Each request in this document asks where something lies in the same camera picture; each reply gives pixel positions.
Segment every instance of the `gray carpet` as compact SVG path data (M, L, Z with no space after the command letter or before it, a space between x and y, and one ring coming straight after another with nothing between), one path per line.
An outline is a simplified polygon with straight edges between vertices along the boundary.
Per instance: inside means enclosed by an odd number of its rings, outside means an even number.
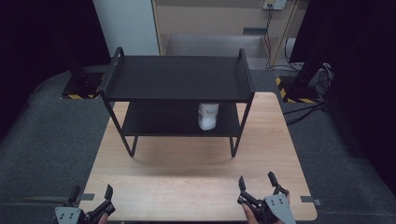
M257 91L278 94L280 75L293 73L252 70ZM86 185L109 115L100 99L61 100L68 79L64 73L46 80L0 145L1 224L51 223L55 207L5 200L67 197L74 185ZM305 106L281 103L284 112ZM349 155L327 112L291 125L290 135L308 187L323 201L309 223L396 223L395 197L366 159Z

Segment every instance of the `white cup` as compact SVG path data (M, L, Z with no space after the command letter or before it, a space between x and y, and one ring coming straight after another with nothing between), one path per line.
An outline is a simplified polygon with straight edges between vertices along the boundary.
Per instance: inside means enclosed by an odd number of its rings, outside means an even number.
M206 131L216 127L216 121L219 113L219 104L199 104L198 125Z

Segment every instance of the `wall outlet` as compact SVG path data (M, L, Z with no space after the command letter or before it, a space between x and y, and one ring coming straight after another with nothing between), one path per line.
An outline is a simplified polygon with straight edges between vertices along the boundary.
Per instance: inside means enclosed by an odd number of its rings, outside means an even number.
M286 2L288 0L265 0L262 5L262 9L269 9L269 5L272 4L273 10L283 10L285 9Z

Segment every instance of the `lower shelf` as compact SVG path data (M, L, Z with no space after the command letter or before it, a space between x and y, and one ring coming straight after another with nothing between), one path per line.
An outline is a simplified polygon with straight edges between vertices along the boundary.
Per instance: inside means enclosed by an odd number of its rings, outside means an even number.
M126 136L213 136L237 137L240 124L236 103L219 105L217 125L202 131L198 125L197 102L131 102L122 125Z

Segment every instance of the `white wall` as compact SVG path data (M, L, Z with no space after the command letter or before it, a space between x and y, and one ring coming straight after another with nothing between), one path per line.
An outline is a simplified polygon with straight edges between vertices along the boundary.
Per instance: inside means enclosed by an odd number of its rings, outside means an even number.
M159 55L151 0L93 0L113 55L122 47L127 55Z

